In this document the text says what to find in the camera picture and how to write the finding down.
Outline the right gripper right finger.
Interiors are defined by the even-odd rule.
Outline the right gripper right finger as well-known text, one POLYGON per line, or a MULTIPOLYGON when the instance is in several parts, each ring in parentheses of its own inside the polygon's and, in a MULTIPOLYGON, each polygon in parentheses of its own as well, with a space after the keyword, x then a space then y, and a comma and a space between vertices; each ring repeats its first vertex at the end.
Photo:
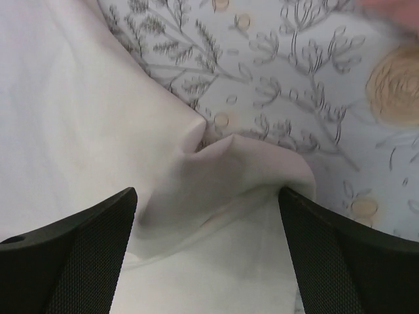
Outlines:
POLYGON ((282 188, 278 203, 306 313, 417 313, 418 243, 282 188))

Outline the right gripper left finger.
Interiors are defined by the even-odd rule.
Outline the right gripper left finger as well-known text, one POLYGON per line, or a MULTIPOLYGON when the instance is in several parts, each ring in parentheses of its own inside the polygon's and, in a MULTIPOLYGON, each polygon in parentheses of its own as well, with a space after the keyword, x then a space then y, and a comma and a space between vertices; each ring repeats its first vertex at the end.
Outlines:
POLYGON ((137 194, 101 203, 1 242, 1 312, 109 313, 137 194))

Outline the white Coca-Cola t-shirt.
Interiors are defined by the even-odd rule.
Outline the white Coca-Cola t-shirt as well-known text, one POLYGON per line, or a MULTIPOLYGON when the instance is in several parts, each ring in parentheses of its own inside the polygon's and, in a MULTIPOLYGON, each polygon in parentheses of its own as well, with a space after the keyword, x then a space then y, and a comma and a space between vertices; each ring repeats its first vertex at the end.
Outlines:
POLYGON ((298 154, 230 135, 150 79, 95 1, 1 2, 1 237, 138 195, 112 313, 292 313, 278 192, 298 154))

